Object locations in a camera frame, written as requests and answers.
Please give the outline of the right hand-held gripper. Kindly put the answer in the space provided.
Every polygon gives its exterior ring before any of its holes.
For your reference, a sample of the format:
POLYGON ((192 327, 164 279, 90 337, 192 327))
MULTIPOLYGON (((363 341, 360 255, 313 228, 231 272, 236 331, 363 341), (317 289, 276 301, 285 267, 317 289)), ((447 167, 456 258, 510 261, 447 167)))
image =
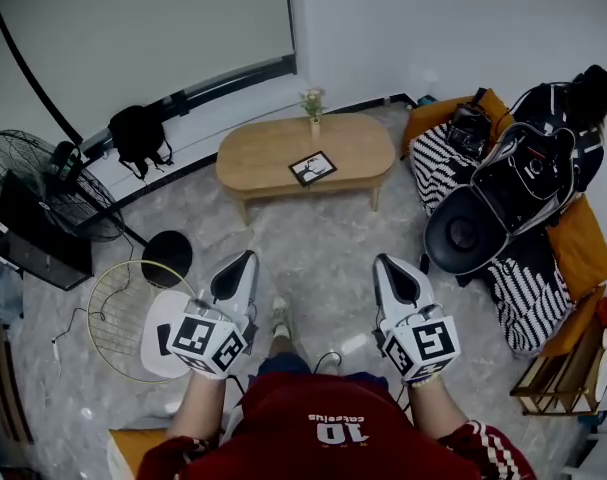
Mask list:
POLYGON ((461 353, 454 319, 437 301, 421 269, 382 253, 372 266, 377 323, 374 336, 407 384, 424 384, 461 353))

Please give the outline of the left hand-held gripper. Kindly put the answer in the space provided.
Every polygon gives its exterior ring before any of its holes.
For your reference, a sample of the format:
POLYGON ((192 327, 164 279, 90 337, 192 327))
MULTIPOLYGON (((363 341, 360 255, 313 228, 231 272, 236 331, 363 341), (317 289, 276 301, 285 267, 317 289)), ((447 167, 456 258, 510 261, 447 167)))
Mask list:
POLYGON ((190 299, 170 324, 169 352, 202 376, 226 378, 252 335, 258 270, 252 250, 219 262, 207 289, 190 299))

